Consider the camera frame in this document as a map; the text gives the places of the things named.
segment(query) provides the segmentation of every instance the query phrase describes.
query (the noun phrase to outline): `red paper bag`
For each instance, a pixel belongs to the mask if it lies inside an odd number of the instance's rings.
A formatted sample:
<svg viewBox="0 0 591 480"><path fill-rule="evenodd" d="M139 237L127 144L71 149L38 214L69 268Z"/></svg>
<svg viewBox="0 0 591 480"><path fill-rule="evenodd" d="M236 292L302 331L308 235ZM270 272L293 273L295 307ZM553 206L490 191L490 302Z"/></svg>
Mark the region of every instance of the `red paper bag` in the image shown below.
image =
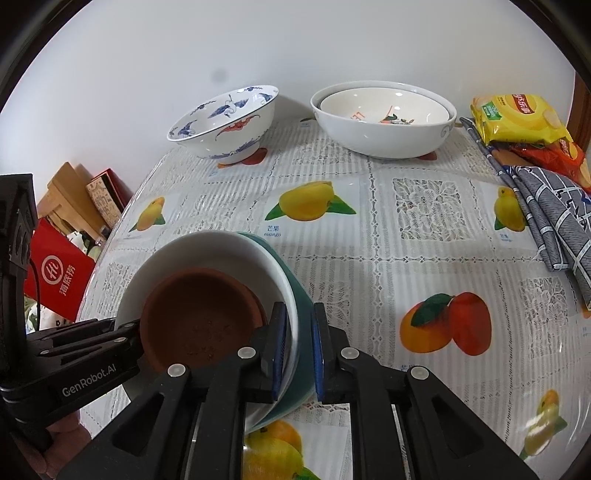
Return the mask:
<svg viewBox="0 0 591 480"><path fill-rule="evenodd" d="M31 240L31 259L39 276L41 304L72 322L76 321L82 296L95 262L41 219ZM29 265L25 295L37 298L33 269Z"/></svg>

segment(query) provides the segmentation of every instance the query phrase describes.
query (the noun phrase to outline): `green bowl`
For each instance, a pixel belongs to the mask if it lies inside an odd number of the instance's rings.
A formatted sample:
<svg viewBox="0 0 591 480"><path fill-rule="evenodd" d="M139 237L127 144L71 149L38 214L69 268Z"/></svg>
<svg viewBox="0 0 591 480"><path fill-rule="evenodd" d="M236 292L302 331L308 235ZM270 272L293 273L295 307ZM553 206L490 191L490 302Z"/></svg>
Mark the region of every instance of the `green bowl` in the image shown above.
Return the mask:
<svg viewBox="0 0 591 480"><path fill-rule="evenodd" d="M273 407L273 410L271 410L267 416L256 425L255 428L259 429L295 410L297 407L302 405L314 392L314 361L312 358L311 332L311 315L314 303L312 302L310 296L303 289L298 279L291 272L289 267L267 242L265 242L261 237L253 235L252 233L239 233L245 237L250 238L251 240L254 240L257 244L267 250L273 256L273 258L275 258L275 260L277 260L277 263L279 263L285 272L287 280L290 282L298 312L298 343L300 356L295 368L295 373L289 387L287 387L287 391L283 395L283 398L277 402L277 404Z"/></svg>

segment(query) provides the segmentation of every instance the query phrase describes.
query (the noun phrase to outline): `clay bowl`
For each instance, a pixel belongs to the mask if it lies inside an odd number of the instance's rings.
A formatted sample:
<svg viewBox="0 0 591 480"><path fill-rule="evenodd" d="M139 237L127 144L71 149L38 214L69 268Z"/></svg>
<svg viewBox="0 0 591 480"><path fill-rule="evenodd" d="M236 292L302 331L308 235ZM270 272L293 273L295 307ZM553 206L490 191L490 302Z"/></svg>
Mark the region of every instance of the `clay bowl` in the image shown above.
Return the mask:
<svg viewBox="0 0 591 480"><path fill-rule="evenodd" d="M139 323L146 359L157 373L172 364L218 363L248 344L264 317L254 294L212 268L187 268L160 282Z"/></svg>

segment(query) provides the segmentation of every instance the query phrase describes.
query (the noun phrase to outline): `white wall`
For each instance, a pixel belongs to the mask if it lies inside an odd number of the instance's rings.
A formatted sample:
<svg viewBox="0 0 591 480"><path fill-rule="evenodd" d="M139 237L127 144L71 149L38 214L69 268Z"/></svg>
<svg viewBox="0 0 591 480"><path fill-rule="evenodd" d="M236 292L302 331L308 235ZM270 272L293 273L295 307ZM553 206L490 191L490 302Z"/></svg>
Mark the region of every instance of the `white wall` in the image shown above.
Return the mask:
<svg viewBox="0 0 591 480"><path fill-rule="evenodd" d="M386 79L445 96L539 93L566 121L574 71L509 0L94 0L47 45L0 114L0 173L112 167L136 189L168 127L213 95L279 87L278 116L318 89Z"/></svg>

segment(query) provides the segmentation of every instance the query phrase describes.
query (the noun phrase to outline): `wooden door frame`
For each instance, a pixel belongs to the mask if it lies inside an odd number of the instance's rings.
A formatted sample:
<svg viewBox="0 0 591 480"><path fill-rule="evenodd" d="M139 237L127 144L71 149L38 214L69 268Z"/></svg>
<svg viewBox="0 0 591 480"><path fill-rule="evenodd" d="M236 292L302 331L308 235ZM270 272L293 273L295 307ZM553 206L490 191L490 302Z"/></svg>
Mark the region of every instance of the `wooden door frame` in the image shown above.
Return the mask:
<svg viewBox="0 0 591 480"><path fill-rule="evenodd" d="M573 105L567 128L574 142L587 151L591 140L591 93L579 74L574 78Z"/></svg>

